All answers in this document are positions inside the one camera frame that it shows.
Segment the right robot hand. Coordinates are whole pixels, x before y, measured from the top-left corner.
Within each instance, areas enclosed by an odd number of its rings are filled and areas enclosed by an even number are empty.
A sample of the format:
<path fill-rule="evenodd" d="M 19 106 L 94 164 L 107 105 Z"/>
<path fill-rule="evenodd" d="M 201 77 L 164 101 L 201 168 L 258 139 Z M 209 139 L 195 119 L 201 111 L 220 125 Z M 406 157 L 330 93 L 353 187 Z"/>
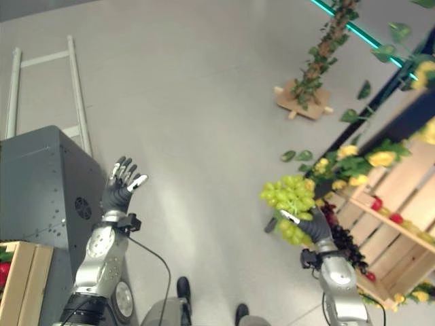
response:
<path fill-rule="evenodd" d="M 316 245 L 325 241 L 333 242 L 330 226 L 321 209 L 314 206 L 310 208 L 309 212 L 313 216 L 312 220 L 300 219 L 285 210 L 279 210 L 279 214 L 282 217 L 296 224 L 304 233 L 311 237 L 311 240 Z"/>

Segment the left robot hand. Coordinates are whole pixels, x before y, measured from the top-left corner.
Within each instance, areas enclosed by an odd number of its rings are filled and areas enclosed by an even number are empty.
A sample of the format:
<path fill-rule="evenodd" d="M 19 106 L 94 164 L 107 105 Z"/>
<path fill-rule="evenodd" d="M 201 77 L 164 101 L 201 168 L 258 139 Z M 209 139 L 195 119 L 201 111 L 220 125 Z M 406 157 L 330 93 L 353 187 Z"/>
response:
<path fill-rule="evenodd" d="M 136 169 L 132 158 L 122 156 L 110 170 L 101 199 L 105 217 L 127 214 L 133 193 L 148 180 L 147 175 L 136 173 Z"/>

